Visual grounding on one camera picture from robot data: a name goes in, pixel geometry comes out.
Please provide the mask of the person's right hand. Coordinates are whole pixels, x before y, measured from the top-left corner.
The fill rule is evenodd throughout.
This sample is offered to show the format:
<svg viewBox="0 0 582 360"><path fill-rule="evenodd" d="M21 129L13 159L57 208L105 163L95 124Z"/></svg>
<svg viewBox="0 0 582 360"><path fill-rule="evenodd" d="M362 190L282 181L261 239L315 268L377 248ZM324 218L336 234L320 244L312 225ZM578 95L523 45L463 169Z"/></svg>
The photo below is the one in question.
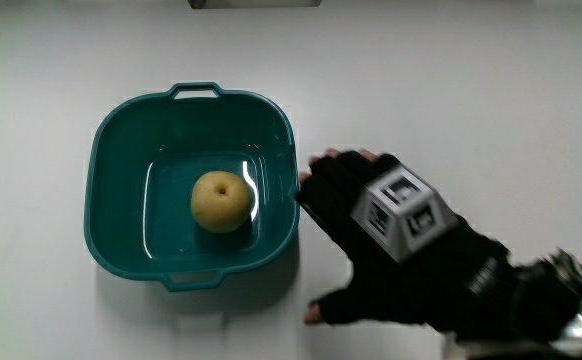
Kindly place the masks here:
<svg viewBox="0 0 582 360"><path fill-rule="evenodd" d="M374 320L428 325L463 338L512 338L507 312L516 280L503 244L460 218L398 264L351 218L363 186L398 162L390 154L329 149L301 174L297 202L353 264L346 287L309 303L305 324Z"/></svg>

